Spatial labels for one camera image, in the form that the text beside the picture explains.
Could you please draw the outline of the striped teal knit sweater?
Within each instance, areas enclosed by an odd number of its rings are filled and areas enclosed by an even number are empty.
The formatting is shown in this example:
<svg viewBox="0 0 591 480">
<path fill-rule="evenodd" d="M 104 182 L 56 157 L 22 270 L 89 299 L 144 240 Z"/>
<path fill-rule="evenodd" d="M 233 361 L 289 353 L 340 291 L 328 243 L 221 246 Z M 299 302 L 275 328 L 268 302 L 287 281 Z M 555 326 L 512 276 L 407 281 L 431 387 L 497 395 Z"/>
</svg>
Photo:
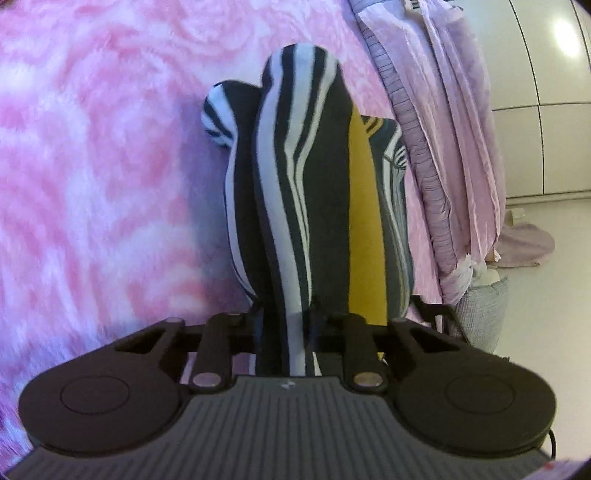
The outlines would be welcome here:
<svg viewBox="0 0 591 480">
<path fill-rule="evenodd" d="M 206 134 L 229 152 L 224 207 L 231 259 L 266 311 L 270 373 L 322 375 L 308 347 L 311 299 L 373 325 L 403 317 L 414 289 L 405 176 L 393 119 L 362 115 L 334 55 L 297 43 L 262 82 L 225 80 L 204 100 Z"/>
</svg>

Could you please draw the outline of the pink hanging towel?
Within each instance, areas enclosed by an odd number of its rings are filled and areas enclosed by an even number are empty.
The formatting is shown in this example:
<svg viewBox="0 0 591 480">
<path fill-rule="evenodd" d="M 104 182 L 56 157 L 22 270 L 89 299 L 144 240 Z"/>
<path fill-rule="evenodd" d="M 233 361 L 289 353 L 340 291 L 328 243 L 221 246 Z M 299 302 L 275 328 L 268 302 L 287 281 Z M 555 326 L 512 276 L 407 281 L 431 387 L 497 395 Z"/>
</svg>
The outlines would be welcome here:
<svg viewBox="0 0 591 480">
<path fill-rule="evenodd" d="M 556 248 L 551 234 L 531 223 L 504 226 L 496 244 L 498 268 L 537 267 L 546 263 Z"/>
</svg>

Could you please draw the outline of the white sliding wardrobe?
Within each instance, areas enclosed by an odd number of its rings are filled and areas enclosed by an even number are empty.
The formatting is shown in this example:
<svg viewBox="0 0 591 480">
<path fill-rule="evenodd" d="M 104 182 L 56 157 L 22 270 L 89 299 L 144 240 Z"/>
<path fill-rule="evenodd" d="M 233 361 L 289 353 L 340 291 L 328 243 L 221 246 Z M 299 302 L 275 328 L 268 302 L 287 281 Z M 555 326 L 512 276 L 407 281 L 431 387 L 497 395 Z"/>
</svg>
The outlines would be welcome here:
<svg viewBox="0 0 591 480">
<path fill-rule="evenodd" d="M 574 1 L 463 1 L 490 73 L 507 195 L 590 190 L 590 16 Z"/>
</svg>

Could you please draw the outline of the folded lilac quilt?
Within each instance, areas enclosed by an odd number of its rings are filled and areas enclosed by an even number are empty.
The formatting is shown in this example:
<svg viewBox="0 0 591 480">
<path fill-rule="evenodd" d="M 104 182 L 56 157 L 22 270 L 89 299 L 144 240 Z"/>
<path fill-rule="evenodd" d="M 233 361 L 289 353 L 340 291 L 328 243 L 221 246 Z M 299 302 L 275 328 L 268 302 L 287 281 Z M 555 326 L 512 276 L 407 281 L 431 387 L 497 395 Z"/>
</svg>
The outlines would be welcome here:
<svg viewBox="0 0 591 480">
<path fill-rule="evenodd" d="M 403 130 L 443 300 L 455 305 L 493 252 L 506 184 L 486 62 L 464 11 L 445 1 L 353 1 Z"/>
</svg>

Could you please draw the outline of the pink rose bedspread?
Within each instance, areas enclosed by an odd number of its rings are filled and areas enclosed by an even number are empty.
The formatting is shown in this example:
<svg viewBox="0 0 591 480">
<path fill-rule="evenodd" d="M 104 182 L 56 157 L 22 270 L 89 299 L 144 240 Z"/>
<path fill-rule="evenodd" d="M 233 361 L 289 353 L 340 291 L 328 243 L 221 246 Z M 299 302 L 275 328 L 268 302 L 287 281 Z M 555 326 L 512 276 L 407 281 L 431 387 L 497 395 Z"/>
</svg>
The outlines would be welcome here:
<svg viewBox="0 0 591 480">
<path fill-rule="evenodd" d="M 280 47 L 339 58 L 360 111 L 392 110 L 345 1 L 5 1 L 1 5 L 1 465 L 37 374 L 153 322 L 247 302 L 200 121 L 225 79 Z"/>
</svg>

